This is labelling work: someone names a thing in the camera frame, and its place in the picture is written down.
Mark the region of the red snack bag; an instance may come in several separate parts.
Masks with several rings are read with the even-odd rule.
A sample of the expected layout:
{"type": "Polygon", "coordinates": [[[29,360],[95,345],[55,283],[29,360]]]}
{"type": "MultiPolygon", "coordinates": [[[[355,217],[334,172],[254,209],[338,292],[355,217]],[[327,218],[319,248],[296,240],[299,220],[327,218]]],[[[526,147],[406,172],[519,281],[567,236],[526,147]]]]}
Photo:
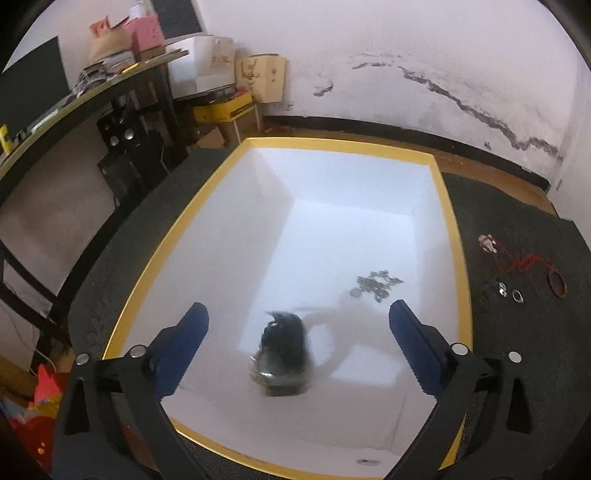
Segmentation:
{"type": "Polygon", "coordinates": [[[56,419],[69,374],[40,365],[33,400],[25,407],[1,397],[1,412],[27,455],[47,474],[53,467],[56,419]]]}

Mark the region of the black patterned table cloth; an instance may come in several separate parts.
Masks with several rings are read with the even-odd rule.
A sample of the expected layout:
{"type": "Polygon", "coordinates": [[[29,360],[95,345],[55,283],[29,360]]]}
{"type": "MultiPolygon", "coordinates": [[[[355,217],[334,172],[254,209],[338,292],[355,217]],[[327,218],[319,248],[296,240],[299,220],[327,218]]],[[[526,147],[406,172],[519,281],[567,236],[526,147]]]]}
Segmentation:
{"type": "MultiPolygon", "coordinates": [[[[142,268],[182,209],[228,155],[198,149],[136,208],[116,215],[90,244],[93,260],[68,316],[76,351],[99,356],[142,268]]],[[[486,183],[444,177],[466,255],[476,351],[522,354],[534,460],[544,478],[590,475],[590,251],[574,223],[486,183]],[[555,297],[540,267],[517,276],[523,304],[494,297],[492,263],[477,237],[491,233],[514,255],[553,262],[568,293],[555,297]]]]}

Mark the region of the yellow white open box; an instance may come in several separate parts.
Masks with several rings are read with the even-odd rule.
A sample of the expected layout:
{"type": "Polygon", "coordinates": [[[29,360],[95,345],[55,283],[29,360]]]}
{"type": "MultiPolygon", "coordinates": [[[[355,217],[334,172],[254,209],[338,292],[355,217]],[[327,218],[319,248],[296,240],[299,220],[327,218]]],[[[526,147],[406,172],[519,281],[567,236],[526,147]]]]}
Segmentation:
{"type": "Polygon", "coordinates": [[[435,401],[388,312],[404,300],[451,343],[471,345],[459,228],[433,156],[329,139],[249,139],[166,234],[105,348],[148,344],[195,303],[209,327],[163,407],[177,431],[290,479],[378,479],[435,401]],[[404,281],[377,303],[356,277],[404,281]]]}

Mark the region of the black speaker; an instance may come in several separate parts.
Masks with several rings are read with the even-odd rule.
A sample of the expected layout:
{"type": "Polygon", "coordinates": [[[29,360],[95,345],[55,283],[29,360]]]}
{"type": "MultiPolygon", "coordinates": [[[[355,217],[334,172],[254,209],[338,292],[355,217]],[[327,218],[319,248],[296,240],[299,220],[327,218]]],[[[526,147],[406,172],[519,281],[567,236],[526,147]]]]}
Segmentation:
{"type": "Polygon", "coordinates": [[[141,121],[128,110],[111,110],[96,122],[109,152],[124,152],[137,145],[145,133],[141,121]]]}

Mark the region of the yellow cardboard box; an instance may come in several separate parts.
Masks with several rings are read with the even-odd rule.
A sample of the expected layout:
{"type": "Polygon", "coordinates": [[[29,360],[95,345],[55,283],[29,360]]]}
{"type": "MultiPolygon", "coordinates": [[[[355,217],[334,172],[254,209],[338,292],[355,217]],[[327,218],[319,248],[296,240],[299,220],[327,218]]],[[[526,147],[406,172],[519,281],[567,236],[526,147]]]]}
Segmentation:
{"type": "Polygon", "coordinates": [[[216,124],[235,121],[252,109],[252,95],[249,92],[238,92],[224,101],[194,106],[192,111],[197,123],[216,124]]]}

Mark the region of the black monitor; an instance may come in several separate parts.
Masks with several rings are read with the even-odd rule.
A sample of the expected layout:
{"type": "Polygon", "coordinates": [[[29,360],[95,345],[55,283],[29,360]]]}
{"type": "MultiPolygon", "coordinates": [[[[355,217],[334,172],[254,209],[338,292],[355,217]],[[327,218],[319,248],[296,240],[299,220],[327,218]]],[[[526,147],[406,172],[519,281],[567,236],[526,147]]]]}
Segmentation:
{"type": "Polygon", "coordinates": [[[10,139],[69,94],[58,37],[30,51],[1,74],[2,126],[10,139]]]}

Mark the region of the black desk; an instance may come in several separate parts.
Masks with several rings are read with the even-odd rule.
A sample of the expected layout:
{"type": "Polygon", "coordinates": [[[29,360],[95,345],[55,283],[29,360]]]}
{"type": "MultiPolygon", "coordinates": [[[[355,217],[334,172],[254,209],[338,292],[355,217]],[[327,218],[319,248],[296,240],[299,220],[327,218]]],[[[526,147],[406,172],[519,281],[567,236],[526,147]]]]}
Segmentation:
{"type": "MultiPolygon", "coordinates": [[[[186,158],[185,141],[181,133],[173,105],[173,96],[168,79],[167,65],[175,60],[188,56],[185,49],[175,49],[162,55],[141,61],[136,66],[129,67],[124,72],[115,75],[111,79],[93,88],[68,105],[58,110],[52,118],[46,120],[37,130],[30,134],[24,142],[1,165],[1,209],[14,189],[25,178],[29,170],[71,130],[104,107],[107,102],[113,102],[119,97],[135,90],[139,85],[150,84],[157,99],[157,110],[162,114],[163,123],[166,126],[172,143],[175,157],[178,160],[186,158]]],[[[24,265],[10,252],[1,241],[1,301],[14,313],[21,316],[29,324],[41,332],[41,338],[52,338],[63,345],[71,346],[67,328],[60,328],[62,312],[65,313],[64,300],[53,294],[24,265]],[[52,303],[52,310],[56,310],[58,323],[53,318],[43,317],[4,283],[4,265],[17,272],[29,285],[52,303]]]]}

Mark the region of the white paper bag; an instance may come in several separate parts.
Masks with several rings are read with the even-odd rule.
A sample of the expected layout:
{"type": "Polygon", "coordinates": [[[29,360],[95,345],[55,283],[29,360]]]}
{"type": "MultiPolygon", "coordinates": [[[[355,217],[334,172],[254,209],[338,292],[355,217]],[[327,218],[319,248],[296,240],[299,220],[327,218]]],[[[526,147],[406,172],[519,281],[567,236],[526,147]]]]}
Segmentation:
{"type": "Polygon", "coordinates": [[[235,42],[229,37],[192,36],[165,47],[167,53],[187,54],[169,63],[174,99],[192,97],[235,83],[235,42]]]}

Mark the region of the brown kraft paper bag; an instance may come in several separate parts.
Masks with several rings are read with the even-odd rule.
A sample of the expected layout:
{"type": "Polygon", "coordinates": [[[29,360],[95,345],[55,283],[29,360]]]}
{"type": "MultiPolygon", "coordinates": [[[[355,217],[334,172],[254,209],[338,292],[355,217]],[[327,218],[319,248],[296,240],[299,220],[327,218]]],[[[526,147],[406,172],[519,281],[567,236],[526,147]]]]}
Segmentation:
{"type": "Polygon", "coordinates": [[[287,58],[279,54],[252,55],[235,61],[235,86],[260,104],[283,100],[287,58]]]}

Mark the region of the woven straw bag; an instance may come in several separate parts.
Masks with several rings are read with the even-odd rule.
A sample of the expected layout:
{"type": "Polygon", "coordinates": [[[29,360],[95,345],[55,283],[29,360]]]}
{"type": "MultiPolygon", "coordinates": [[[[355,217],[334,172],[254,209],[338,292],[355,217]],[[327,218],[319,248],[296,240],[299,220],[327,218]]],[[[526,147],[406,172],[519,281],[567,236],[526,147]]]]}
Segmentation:
{"type": "Polygon", "coordinates": [[[88,62],[97,63],[110,55],[128,51],[132,47],[131,34],[125,29],[128,18],[112,26],[108,17],[89,26],[91,43],[88,62]]]}

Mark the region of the pink box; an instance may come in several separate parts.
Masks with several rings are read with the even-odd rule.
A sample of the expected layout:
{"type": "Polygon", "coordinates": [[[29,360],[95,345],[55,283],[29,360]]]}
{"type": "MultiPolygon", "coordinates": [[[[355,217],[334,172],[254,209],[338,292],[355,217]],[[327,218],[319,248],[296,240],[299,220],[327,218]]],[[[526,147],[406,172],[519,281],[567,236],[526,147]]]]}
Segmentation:
{"type": "Polygon", "coordinates": [[[123,28],[131,37],[131,49],[134,53],[163,45],[164,36],[156,14],[130,19],[123,28]]]}

